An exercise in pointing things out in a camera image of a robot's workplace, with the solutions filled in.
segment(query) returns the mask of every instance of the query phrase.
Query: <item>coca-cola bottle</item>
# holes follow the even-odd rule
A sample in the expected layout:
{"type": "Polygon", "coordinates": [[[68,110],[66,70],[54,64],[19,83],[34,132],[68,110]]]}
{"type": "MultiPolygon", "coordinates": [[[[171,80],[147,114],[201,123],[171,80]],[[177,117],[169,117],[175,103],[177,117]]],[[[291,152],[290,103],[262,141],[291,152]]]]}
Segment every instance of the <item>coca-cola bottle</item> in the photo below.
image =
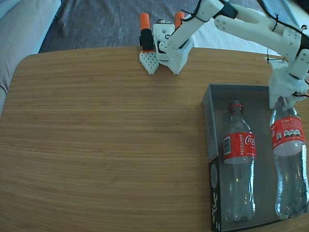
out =
{"type": "Polygon", "coordinates": [[[228,181],[224,217],[229,222],[250,221],[255,214],[253,195],[255,137],[243,116],[240,101],[229,104],[229,127],[224,137],[224,163],[228,181]]]}
{"type": "Polygon", "coordinates": [[[306,212],[309,201],[305,134],[296,110],[284,106],[279,98],[270,119],[278,176],[275,210],[281,220],[306,212]]]}

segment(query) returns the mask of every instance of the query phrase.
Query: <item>orange gripper tip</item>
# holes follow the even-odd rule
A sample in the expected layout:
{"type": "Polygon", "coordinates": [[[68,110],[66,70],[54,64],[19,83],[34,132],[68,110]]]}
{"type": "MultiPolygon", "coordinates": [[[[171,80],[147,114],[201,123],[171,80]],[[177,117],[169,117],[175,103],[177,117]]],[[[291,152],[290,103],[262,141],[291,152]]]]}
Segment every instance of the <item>orange gripper tip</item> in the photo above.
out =
{"type": "Polygon", "coordinates": [[[140,30],[150,29],[149,15],[147,13],[140,14],[140,30]]]}
{"type": "Polygon", "coordinates": [[[176,13],[176,15],[175,15],[175,27],[176,27],[176,29],[182,25],[181,19],[183,19],[183,18],[184,18],[184,12],[179,11],[179,12],[176,13]]]}

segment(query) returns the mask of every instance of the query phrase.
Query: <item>robotic arm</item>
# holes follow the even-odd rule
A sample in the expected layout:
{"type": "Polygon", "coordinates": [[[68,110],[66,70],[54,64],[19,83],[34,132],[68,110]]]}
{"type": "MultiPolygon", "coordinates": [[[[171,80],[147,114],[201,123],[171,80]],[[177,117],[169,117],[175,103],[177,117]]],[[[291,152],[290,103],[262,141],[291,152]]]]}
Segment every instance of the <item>robotic arm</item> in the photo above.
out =
{"type": "Polygon", "coordinates": [[[176,30],[173,24],[159,20],[153,26],[153,39],[145,36],[143,38],[142,31],[140,42],[143,52],[140,54],[140,61],[148,73],[154,74],[159,64],[163,64],[174,74],[179,74],[194,46],[191,36],[211,18],[214,18],[217,29],[261,44],[288,58],[289,62],[270,61],[273,68],[269,80],[271,109],[280,96],[285,98],[287,108],[308,96],[306,77],[309,70],[309,38],[289,25],[223,0],[199,0],[195,12],[182,19],[181,26],[176,30]],[[145,50],[151,47],[151,43],[155,46],[155,51],[145,50]]]}

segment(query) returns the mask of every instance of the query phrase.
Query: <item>cardboard box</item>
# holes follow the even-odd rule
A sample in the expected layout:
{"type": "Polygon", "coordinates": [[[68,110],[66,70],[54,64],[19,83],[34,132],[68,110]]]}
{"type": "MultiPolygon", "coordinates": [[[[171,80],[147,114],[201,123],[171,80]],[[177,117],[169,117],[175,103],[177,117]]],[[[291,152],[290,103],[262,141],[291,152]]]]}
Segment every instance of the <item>cardboard box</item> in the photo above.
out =
{"type": "Polygon", "coordinates": [[[263,226],[279,221],[275,212],[277,173],[269,129],[272,111],[268,107],[268,87],[209,85],[203,99],[208,161],[211,183],[211,228],[229,232],[263,226]],[[227,176],[223,156],[223,138],[229,120],[228,104],[240,100],[244,117],[255,134],[256,160],[253,194],[255,216],[252,221],[227,223],[227,176]]]}

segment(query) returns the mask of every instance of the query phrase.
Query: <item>wood grain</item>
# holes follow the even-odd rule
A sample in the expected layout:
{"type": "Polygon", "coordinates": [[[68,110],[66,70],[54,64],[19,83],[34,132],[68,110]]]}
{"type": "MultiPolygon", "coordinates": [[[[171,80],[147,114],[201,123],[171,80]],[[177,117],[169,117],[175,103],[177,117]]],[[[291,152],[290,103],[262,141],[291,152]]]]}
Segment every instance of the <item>wood grain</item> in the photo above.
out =
{"type": "MultiPolygon", "coordinates": [[[[267,85],[271,68],[259,54],[193,49],[179,76],[149,76],[139,52],[20,63],[0,119],[1,232],[210,231],[202,97],[209,83],[267,85]]],[[[309,131],[307,108],[297,104],[309,131]]],[[[262,230],[308,226],[304,215],[262,230]]]]}

